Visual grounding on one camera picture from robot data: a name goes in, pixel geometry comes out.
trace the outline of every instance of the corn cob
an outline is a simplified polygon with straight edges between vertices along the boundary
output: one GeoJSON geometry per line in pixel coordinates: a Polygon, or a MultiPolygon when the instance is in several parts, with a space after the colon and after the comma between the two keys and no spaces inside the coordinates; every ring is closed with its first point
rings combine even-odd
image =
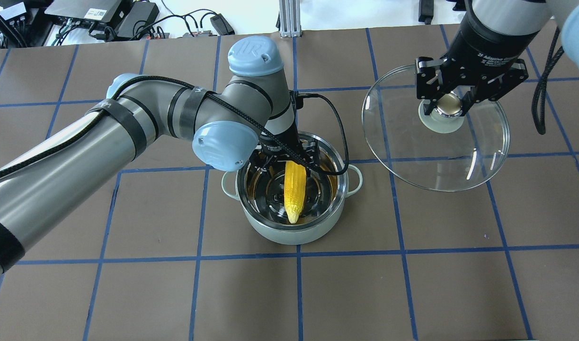
{"type": "Polygon", "coordinates": [[[289,222],[298,222],[300,213],[304,209],[306,196],[306,169],[293,161],[285,162],[285,187],[283,189],[283,203],[289,222]]]}

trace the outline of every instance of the pot handle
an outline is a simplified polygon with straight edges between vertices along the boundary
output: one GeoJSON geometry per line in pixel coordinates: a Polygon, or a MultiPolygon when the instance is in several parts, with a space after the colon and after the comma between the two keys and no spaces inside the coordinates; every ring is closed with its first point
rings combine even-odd
{"type": "Polygon", "coordinates": [[[361,170],[352,164],[348,165],[348,169],[352,169],[359,176],[359,184],[355,189],[348,191],[348,193],[346,194],[346,198],[357,193],[361,189],[361,187],[363,187],[363,174],[361,173],[361,170]]]}
{"type": "Polygon", "coordinates": [[[235,200],[240,200],[239,196],[237,194],[231,194],[228,190],[226,190],[226,188],[224,187],[224,182],[226,181],[226,178],[228,177],[229,174],[237,174],[237,172],[226,172],[224,173],[224,175],[222,175],[222,192],[224,192],[224,194],[226,194],[227,196],[235,199],[235,200]]]}

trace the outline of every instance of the electrical cable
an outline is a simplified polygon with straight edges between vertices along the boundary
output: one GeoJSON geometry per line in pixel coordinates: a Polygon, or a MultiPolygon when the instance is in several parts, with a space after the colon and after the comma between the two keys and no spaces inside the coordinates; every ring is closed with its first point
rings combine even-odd
{"type": "Polygon", "coordinates": [[[157,35],[159,36],[159,39],[165,39],[165,31],[161,26],[157,26],[157,35]]]}
{"type": "Polygon", "coordinates": [[[168,10],[168,12],[169,12],[169,13],[172,13],[173,15],[175,15],[175,13],[174,13],[174,12],[172,12],[172,11],[169,9],[169,7],[168,7],[168,6],[165,4],[165,1],[164,1],[164,0],[161,0],[161,3],[162,3],[162,4],[163,4],[163,6],[165,7],[165,9],[167,9],[167,10],[168,10]]]}
{"type": "Polygon", "coordinates": [[[105,114],[103,112],[99,112],[98,115],[90,123],[88,123],[88,125],[85,126],[85,128],[81,129],[81,131],[79,133],[77,133],[75,136],[69,138],[65,142],[62,142],[58,145],[55,145],[54,147],[47,149],[47,151],[41,152],[41,153],[39,153],[39,154],[37,154],[37,155],[35,155],[35,156],[25,160],[25,161],[19,162],[17,164],[14,164],[13,166],[9,166],[8,168],[0,170],[0,179],[7,177],[11,173],[14,173],[14,172],[17,172],[23,168],[26,168],[26,167],[30,166],[31,164],[34,164],[35,162],[38,162],[46,157],[49,157],[50,155],[53,155],[54,153],[58,153],[62,149],[77,142],[80,138],[84,137],[85,134],[90,132],[90,130],[92,130],[95,127],[95,125],[97,125],[98,122],[101,121],[101,119],[104,116],[105,116],[105,114]]]}
{"type": "Polygon", "coordinates": [[[195,27],[196,27],[196,31],[199,32],[199,26],[196,24],[196,19],[195,19],[195,17],[193,17],[193,16],[190,15],[190,14],[187,14],[186,17],[191,17],[191,18],[192,18],[192,21],[194,22],[195,27]]]}
{"type": "Polygon", "coordinates": [[[4,37],[12,39],[12,43],[14,43],[17,47],[27,47],[26,41],[23,37],[19,36],[19,33],[11,27],[6,21],[4,21],[3,17],[0,15],[0,32],[3,34],[4,37]]]}
{"type": "Polygon", "coordinates": [[[66,21],[64,23],[64,25],[60,26],[60,28],[58,29],[58,34],[56,35],[56,39],[53,40],[51,46],[58,45],[58,41],[60,40],[60,37],[62,37],[64,35],[64,33],[66,33],[66,30],[70,27],[70,25],[71,25],[71,20],[68,19],[68,21],[66,21]]]}
{"type": "Polygon", "coordinates": [[[215,12],[213,12],[213,11],[205,13],[205,14],[201,17],[201,21],[199,21],[199,24],[201,25],[201,28],[203,28],[203,19],[205,19],[205,17],[207,17],[207,16],[210,15],[210,14],[212,14],[212,15],[218,15],[218,13],[215,13],[215,12]]]}
{"type": "Polygon", "coordinates": [[[190,13],[187,13],[185,15],[168,15],[166,17],[163,17],[155,22],[153,22],[152,24],[149,24],[147,26],[144,26],[144,28],[142,28],[142,30],[140,30],[138,33],[136,33],[133,37],[131,37],[131,39],[129,40],[136,40],[139,36],[143,36],[146,32],[146,30],[150,30],[151,28],[153,28],[153,26],[159,24],[160,22],[169,19],[169,18],[181,18],[182,20],[184,20],[185,24],[186,24],[186,28],[188,29],[188,32],[190,33],[191,36],[195,36],[194,33],[192,33],[192,30],[190,30],[190,25],[188,24],[188,21],[186,21],[186,17],[189,15],[190,13]]]}
{"type": "MultiPolygon", "coordinates": [[[[122,86],[120,86],[116,90],[114,95],[112,95],[112,99],[114,99],[114,100],[118,99],[118,97],[121,95],[121,93],[123,91],[125,91],[125,89],[127,89],[128,87],[130,87],[136,83],[143,82],[143,81],[165,81],[165,82],[170,82],[173,84],[181,85],[183,87],[188,88],[189,90],[192,90],[194,88],[194,86],[192,84],[189,84],[189,83],[183,82],[183,81],[179,81],[179,80],[175,80],[173,78],[162,77],[162,76],[138,76],[136,78],[133,78],[133,79],[125,82],[122,86]]],[[[319,95],[318,93],[303,93],[302,95],[300,95],[300,97],[305,98],[305,99],[310,99],[310,98],[314,98],[314,97],[323,99],[324,101],[326,101],[328,103],[329,106],[331,106],[331,109],[333,110],[333,113],[336,116],[336,119],[339,123],[341,135],[342,135],[342,141],[344,143],[344,157],[346,158],[344,168],[342,168],[341,170],[339,170],[337,172],[324,170],[324,169],[320,168],[320,166],[314,166],[314,167],[311,166],[308,162],[304,161],[302,159],[302,157],[300,157],[300,155],[298,155],[298,153],[294,152],[288,145],[283,143],[274,134],[272,134],[268,129],[266,129],[265,126],[261,125],[255,119],[253,119],[251,116],[249,116],[249,115],[245,114],[244,112],[242,112],[241,110],[239,110],[239,108],[236,108],[235,106],[227,103],[223,99],[216,97],[212,93],[207,93],[205,95],[205,97],[207,97],[208,99],[211,99],[212,101],[220,104],[220,106],[222,106],[222,107],[230,110],[231,112],[237,114],[239,117],[241,117],[242,119],[245,119],[248,123],[250,123],[251,125],[253,125],[257,129],[259,129],[262,132],[264,132],[265,134],[267,134],[268,137],[270,137],[276,144],[278,144],[283,149],[283,151],[285,151],[285,153],[287,153],[287,155],[289,155],[289,157],[291,157],[293,159],[294,162],[304,166],[305,168],[308,168],[308,169],[312,170],[313,172],[321,173],[321,174],[325,174],[325,175],[342,175],[343,173],[345,173],[348,170],[348,164],[350,161],[348,158],[348,144],[346,142],[346,135],[344,133],[344,126],[342,125],[342,121],[339,117],[338,111],[336,110],[335,106],[333,106],[331,101],[329,99],[326,99],[326,97],[324,97],[323,95],[319,95]]]]}
{"type": "Polygon", "coordinates": [[[64,34],[62,35],[62,37],[60,37],[60,40],[58,41],[58,46],[62,46],[62,43],[64,43],[64,40],[66,40],[66,37],[68,37],[73,30],[76,30],[79,27],[80,27],[79,24],[77,24],[77,25],[71,27],[68,31],[64,32],[64,34]]]}
{"type": "Polygon", "coordinates": [[[115,32],[115,30],[114,30],[112,27],[106,26],[106,27],[104,28],[104,32],[105,32],[105,33],[106,33],[106,32],[109,32],[109,33],[110,33],[110,36],[112,37],[112,39],[109,39],[109,36],[107,35],[107,36],[106,36],[106,41],[112,41],[112,40],[114,40],[114,39],[116,38],[116,32],[115,32]]]}
{"type": "MultiPolygon", "coordinates": [[[[125,91],[125,89],[127,89],[128,87],[130,87],[134,84],[137,84],[139,82],[144,82],[144,81],[165,81],[165,82],[170,82],[173,84],[181,85],[181,86],[186,87],[190,90],[194,89],[194,86],[192,84],[189,84],[189,83],[183,82],[183,81],[179,81],[179,80],[175,80],[173,78],[162,77],[162,76],[138,76],[136,78],[133,78],[133,79],[125,82],[122,86],[120,86],[115,91],[114,95],[112,95],[111,99],[117,100],[119,98],[119,96],[121,95],[121,93],[123,93],[123,91],[125,91]]],[[[342,125],[342,120],[339,117],[338,111],[336,110],[335,106],[333,106],[333,103],[331,103],[331,101],[329,99],[327,99],[325,96],[320,95],[318,93],[298,94],[298,97],[302,97],[303,99],[312,99],[312,98],[323,99],[324,101],[326,101],[328,103],[328,105],[331,107],[333,113],[335,114],[336,119],[337,119],[338,124],[339,124],[340,133],[342,136],[342,142],[344,145],[344,158],[346,160],[346,162],[344,163],[344,168],[342,168],[341,170],[339,170],[337,172],[322,169],[320,166],[311,166],[308,162],[304,161],[302,159],[302,157],[300,157],[300,155],[298,155],[298,153],[293,151],[288,145],[286,145],[281,140],[279,140],[274,134],[272,134],[270,131],[268,131],[263,125],[258,123],[255,119],[253,119],[249,115],[242,112],[239,108],[236,108],[235,106],[227,103],[223,99],[216,97],[213,93],[207,93],[207,95],[205,95],[205,96],[208,99],[211,99],[213,102],[220,104],[220,106],[222,106],[222,107],[230,110],[231,112],[237,114],[241,118],[245,119],[248,123],[250,123],[251,125],[255,126],[259,130],[261,130],[262,132],[267,134],[267,136],[272,138],[272,140],[276,144],[278,144],[289,155],[289,157],[291,157],[293,159],[294,162],[304,166],[305,168],[308,168],[313,172],[322,173],[325,175],[342,175],[343,173],[346,173],[346,171],[348,170],[348,164],[350,161],[348,158],[348,144],[346,142],[346,134],[344,133],[344,126],[342,125]]],[[[98,122],[101,121],[101,119],[105,115],[106,114],[104,112],[100,111],[98,113],[98,115],[90,123],[88,123],[88,125],[86,125],[79,133],[75,134],[75,136],[69,138],[65,142],[62,142],[54,147],[51,147],[50,149],[47,149],[47,151],[39,153],[39,154],[37,154],[37,155],[35,155],[35,156],[33,156],[33,157],[23,161],[23,162],[19,162],[17,164],[14,164],[13,166],[10,166],[8,168],[0,170],[0,179],[4,178],[4,177],[6,177],[14,172],[17,172],[23,168],[26,168],[27,166],[30,166],[31,164],[34,164],[35,162],[38,162],[46,157],[49,157],[50,155],[53,155],[54,153],[57,153],[57,152],[61,151],[62,149],[68,147],[69,145],[77,142],[80,138],[84,137],[88,132],[90,132],[90,130],[92,130],[98,124],[98,122]]]]}
{"type": "Polygon", "coordinates": [[[546,57],[546,65],[544,67],[544,72],[538,80],[538,84],[535,87],[534,99],[531,103],[531,114],[534,117],[535,129],[538,130],[538,134],[546,134],[545,127],[545,104],[546,104],[546,86],[548,84],[548,76],[554,69],[556,63],[564,54],[562,46],[558,48],[555,52],[556,42],[560,34],[560,29],[556,28],[554,37],[552,39],[550,50],[548,51],[548,56],[546,57]]]}

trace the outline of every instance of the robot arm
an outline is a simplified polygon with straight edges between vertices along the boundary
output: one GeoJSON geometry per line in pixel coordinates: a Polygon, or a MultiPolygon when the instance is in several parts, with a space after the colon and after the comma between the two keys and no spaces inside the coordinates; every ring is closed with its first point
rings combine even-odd
{"type": "Polygon", "coordinates": [[[462,113],[485,99],[497,101],[528,78],[522,54],[554,13],[563,26],[563,43],[579,65],[579,0],[467,0],[460,30],[441,60],[416,59],[419,99],[424,114],[459,86],[462,113]]]}
{"type": "Polygon", "coordinates": [[[191,141],[201,160],[223,171],[248,162],[258,140],[263,151],[280,150],[230,110],[235,107],[277,140],[302,148],[275,43],[244,38],[231,48],[229,62],[235,76],[220,94],[162,77],[121,75],[82,119],[4,166],[58,146],[0,179],[0,274],[160,135],[191,141]]]}

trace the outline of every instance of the glass pot lid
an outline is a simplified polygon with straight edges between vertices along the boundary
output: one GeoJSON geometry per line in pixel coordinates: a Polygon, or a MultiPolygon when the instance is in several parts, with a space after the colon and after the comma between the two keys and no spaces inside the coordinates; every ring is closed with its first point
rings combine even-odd
{"type": "Polygon", "coordinates": [[[363,131],[376,158],[400,179],[429,190],[456,192],[491,179],[510,143],[499,103],[475,104],[461,116],[459,98],[468,89],[457,88],[427,116],[428,100],[416,97],[414,80],[415,65],[398,67],[365,97],[363,131]]]}

